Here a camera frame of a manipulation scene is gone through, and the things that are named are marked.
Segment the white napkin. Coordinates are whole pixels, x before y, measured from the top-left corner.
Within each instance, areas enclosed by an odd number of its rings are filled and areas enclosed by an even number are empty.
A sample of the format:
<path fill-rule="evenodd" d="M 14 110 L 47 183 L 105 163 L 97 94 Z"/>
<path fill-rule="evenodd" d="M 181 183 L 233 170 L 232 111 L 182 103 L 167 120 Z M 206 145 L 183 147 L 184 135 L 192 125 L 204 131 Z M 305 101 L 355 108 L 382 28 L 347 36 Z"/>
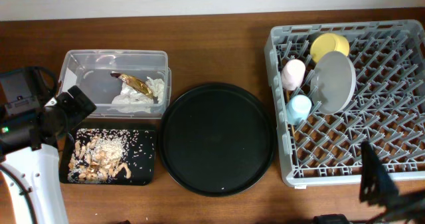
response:
<path fill-rule="evenodd" d="M 148 85 L 148 87 L 150 87 L 153 91 L 153 99 L 148 98 L 144 94 L 134 90 L 132 87 L 122 82 L 120 93 L 112 99 L 112 106 L 118 112 L 126 114 L 138 112 L 156 115 L 162 114 L 165 111 L 164 80 L 161 78 L 152 79 L 151 77 L 147 77 L 147 80 L 142 82 L 146 83 L 146 85 Z"/>

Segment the gold foil wrapper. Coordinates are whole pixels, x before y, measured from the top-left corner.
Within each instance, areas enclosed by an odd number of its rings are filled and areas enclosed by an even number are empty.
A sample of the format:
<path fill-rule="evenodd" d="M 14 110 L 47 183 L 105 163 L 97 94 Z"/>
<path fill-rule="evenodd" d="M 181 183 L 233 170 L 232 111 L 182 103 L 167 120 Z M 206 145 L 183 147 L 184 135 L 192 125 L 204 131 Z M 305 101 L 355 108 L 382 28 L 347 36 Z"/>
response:
<path fill-rule="evenodd" d="M 110 76 L 120 79 L 126 85 L 132 87 L 134 90 L 144 94 L 150 99 L 153 99 L 153 91 L 146 85 L 146 83 L 142 82 L 140 79 L 119 72 L 111 72 Z"/>

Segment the blue cup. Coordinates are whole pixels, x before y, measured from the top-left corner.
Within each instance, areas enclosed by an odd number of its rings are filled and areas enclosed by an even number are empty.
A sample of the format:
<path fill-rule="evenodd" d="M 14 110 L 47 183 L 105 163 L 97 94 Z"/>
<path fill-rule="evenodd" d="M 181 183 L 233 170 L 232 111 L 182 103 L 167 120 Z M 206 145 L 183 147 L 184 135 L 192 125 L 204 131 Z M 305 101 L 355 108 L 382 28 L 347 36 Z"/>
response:
<path fill-rule="evenodd" d="M 298 94 L 291 98 L 286 105 L 289 124 L 297 126 L 302 120 L 306 120 L 311 107 L 311 100 L 305 95 Z"/>

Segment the grey round plate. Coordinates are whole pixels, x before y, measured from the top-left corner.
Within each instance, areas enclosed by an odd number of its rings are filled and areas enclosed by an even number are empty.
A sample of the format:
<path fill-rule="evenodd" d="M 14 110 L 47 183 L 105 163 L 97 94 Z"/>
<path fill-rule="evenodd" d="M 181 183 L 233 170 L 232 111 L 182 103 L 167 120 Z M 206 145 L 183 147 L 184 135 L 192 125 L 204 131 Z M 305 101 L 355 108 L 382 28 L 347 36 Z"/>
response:
<path fill-rule="evenodd" d="M 339 51 L 324 55 L 314 68 L 310 88 L 314 104 L 321 102 L 318 110 L 323 114 L 342 111 L 351 101 L 356 83 L 355 68 L 351 60 Z"/>

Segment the pink cup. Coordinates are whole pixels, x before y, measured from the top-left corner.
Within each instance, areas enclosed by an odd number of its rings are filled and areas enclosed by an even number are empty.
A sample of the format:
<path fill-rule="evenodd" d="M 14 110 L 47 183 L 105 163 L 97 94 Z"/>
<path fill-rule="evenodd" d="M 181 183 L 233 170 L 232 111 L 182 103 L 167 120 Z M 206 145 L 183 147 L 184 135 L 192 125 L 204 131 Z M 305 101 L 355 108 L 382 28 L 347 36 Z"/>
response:
<path fill-rule="evenodd" d="M 284 90 L 295 90 L 300 87 L 305 74 L 305 64 L 299 59 L 289 60 L 282 69 L 281 79 Z"/>

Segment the yellow bowl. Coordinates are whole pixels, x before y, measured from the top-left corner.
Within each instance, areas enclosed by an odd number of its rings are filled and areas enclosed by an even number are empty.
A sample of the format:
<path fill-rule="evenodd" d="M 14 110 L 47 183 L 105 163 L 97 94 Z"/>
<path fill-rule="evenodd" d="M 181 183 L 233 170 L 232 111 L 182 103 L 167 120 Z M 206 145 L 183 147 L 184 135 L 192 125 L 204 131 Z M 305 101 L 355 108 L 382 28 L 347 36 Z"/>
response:
<path fill-rule="evenodd" d="M 310 55 L 314 62 L 319 62 L 323 56 L 332 51 L 338 51 L 348 56 L 350 52 L 348 40 L 344 36 L 335 33 L 324 33 L 312 43 Z"/>

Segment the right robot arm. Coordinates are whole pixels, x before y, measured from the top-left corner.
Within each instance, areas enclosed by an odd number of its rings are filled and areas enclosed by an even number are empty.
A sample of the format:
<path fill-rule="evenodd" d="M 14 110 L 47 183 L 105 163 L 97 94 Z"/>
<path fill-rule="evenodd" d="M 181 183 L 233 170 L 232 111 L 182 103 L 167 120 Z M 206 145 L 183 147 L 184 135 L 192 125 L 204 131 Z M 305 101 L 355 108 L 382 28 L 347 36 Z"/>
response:
<path fill-rule="evenodd" d="M 361 143 L 360 202 L 384 207 L 385 211 L 369 219 L 367 223 L 424 222 L 424 191 L 399 194 L 378 156 L 368 141 Z"/>

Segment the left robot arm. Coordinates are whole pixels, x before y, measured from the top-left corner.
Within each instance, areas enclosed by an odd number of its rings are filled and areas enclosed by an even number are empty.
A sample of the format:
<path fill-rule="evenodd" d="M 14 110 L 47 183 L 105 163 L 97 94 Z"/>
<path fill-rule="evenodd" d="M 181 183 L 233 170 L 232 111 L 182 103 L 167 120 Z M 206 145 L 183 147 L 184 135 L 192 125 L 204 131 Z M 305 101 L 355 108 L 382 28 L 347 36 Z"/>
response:
<path fill-rule="evenodd" d="M 67 223 L 57 141 L 95 109 L 87 95 L 72 86 L 44 107 L 1 123 L 1 173 L 17 223 Z"/>

